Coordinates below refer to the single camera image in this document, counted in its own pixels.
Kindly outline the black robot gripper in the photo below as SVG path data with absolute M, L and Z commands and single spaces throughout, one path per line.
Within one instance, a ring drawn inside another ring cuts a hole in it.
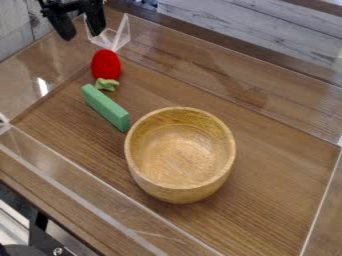
M 77 35 L 75 25 L 67 13 L 86 13 L 86 22 L 93 36 L 98 36 L 106 28 L 104 0 L 38 0 L 43 16 L 63 40 L 71 41 Z

